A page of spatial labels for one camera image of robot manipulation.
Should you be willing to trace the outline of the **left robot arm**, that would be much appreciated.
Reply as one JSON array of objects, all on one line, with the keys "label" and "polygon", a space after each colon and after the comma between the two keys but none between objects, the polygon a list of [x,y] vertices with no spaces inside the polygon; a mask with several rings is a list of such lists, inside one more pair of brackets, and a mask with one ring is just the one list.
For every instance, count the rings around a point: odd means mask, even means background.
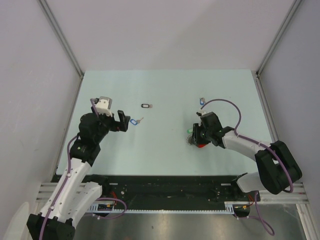
[{"label": "left robot arm", "polygon": [[34,240],[72,240],[76,227],[90,206],[110,196],[106,178],[94,176],[82,191],[80,184],[91,170],[109,132],[126,132],[130,116],[118,110],[114,114],[91,112],[80,118],[79,132],[67,144],[67,166],[54,191],[38,214],[30,214],[27,228]]}]

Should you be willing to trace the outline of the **metal keyring holder red handle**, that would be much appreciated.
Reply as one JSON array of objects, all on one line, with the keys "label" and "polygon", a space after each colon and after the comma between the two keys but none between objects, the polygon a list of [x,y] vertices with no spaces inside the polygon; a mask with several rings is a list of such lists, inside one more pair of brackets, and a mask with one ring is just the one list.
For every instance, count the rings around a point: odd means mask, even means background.
[{"label": "metal keyring holder red handle", "polygon": [[197,138],[195,136],[194,133],[190,133],[186,139],[186,142],[190,145],[190,146],[196,146],[197,148],[203,148],[205,147],[206,145],[209,144],[208,141],[202,139],[201,137],[200,138]]}]

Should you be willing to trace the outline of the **blue tag key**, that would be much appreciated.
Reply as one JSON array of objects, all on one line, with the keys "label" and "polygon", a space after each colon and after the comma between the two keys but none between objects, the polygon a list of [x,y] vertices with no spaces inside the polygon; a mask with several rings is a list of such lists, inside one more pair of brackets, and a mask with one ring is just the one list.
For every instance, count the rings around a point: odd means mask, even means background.
[{"label": "blue tag key", "polygon": [[201,97],[201,98],[199,99],[199,104],[200,104],[201,106],[204,106],[204,105],[206,104],[206,100],[205,100],[204,97]]},{"label": "blue tag key", "polygon": [[140,119],[130,119],[130,123],[134,126],[138,125],[141,123],[141,121],[144,119],[144,117],[140,118]]}]

